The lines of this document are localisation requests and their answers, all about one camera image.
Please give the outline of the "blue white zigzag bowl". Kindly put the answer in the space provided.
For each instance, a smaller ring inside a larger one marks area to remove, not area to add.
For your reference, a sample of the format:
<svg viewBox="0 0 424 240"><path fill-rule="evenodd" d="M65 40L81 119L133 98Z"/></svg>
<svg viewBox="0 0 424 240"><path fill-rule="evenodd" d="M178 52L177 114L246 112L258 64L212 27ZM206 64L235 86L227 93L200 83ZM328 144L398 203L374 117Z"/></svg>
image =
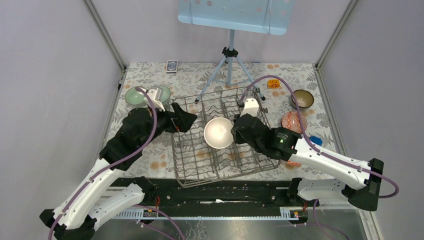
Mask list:
<svg viewBox="0 0 424 240"><path fill-rule="evenodd" d="M300 114L300 119L299 119L298 113L296 111L286 112L282 116L280 123L283 128L286 128L293 132L301 134L302 128L301 128L300 120L303 124L304 130L306 131L308 127L308 121L303 114Z"/></svg>

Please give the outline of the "pale green checkered bowl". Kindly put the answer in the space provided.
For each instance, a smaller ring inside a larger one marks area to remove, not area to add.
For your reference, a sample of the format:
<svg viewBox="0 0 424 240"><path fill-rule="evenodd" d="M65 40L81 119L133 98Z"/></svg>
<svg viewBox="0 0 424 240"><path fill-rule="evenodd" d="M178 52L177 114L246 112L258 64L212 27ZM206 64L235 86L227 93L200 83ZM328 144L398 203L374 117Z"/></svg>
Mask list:
<svg viewBox="0 0 424 240"><path fill-rule="evenodd" d="M171 90L167 86L159 85L148 90L148 94L153 96L155 101L166 104L171 97Z"/></svg>

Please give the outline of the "orange bowl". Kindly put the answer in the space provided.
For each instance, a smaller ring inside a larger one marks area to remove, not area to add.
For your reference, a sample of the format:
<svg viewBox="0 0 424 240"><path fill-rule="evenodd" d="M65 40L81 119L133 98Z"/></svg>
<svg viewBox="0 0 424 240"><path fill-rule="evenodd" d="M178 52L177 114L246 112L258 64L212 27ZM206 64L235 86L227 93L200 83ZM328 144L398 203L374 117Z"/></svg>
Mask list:
<svg viewBox="0 0 424 240"><path fill-rule="evenodd" d="M213 149L224 149L234 142L233 122L224 117L211 119L204 127L203 137L206 143Z"/></svg>

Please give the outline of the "dark brown patterned bowl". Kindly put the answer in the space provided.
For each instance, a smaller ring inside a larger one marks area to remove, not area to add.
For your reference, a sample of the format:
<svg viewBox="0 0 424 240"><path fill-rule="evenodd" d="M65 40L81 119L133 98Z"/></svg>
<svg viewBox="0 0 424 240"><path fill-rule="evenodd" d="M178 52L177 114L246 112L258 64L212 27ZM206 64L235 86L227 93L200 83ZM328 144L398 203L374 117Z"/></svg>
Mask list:
<svg viewBox="0 0 424 240"><path fill-rule="evenodd" d="M314 96L307 90L297 89L293 93L300 109L309 108L315 102Z"/></svg>

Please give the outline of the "light green bowl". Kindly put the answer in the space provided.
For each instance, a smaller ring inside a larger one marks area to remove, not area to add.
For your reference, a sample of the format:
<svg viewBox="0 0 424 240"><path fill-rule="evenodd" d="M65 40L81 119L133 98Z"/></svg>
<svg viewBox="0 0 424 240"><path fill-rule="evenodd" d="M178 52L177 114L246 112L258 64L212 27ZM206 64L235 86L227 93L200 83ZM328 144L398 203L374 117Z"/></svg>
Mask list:
<svg viewBox="0 0 424 240"><path fill-rule="evenodd" d="M126 92L124 96L125 102L132 107L145 107L145 96L137 91L137 88L138 86L132 87Z"/></svg>

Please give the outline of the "white red patterned bowl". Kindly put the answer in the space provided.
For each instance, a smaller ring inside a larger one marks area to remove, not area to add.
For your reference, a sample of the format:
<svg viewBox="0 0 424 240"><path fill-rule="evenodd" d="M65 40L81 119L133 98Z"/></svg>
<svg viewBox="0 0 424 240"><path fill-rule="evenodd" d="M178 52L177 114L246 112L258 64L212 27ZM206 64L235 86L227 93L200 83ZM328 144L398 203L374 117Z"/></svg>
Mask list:
<svg viewBox="0 0 424 240"><path fill-rule="evenodd" d="M287 164L288 164L289 166L296 167L296 168L298 168L298 167L301 167L301 166L302 166L302 164L301 164L301 163L293 162L293 161L290 161L290 160L287 162Z"/></svg>

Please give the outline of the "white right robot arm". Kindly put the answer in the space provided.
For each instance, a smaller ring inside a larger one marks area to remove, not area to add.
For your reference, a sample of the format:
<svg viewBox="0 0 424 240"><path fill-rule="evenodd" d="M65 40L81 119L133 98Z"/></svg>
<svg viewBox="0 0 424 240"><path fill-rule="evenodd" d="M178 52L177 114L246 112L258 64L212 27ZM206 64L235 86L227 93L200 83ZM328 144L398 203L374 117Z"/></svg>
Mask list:
<svg viewBox="0 0 424 240"><path fill-rule="evenodd" d="M313 144L307 137L283 127L270 128L258 117L236 115L231 130L236 144L248 144L272 160L312 167L330 179L293 178L286 192L293 206L316 199L346 200L361 210L378 208L384 163L376 158L357 160Z"/></svg>

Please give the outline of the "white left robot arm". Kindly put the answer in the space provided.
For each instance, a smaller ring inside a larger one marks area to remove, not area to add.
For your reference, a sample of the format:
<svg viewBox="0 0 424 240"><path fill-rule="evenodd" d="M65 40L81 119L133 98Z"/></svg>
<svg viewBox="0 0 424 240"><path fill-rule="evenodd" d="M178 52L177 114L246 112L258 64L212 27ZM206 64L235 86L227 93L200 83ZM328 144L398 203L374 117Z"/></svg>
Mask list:
<svg viewBox="0 0 424 240"><path fill-rule="evenodd" d="M45 209L41 221L50 228L48 239L89 240L105 222L121 211L141 203L152 204L155 185L146 177L136 177L118 195L96 206L96 202L130 166L142 156L143 149L162 133L186 133L196 119L172 103L173 111L134 108L100 151L89 174L60 206Z"/></svg>

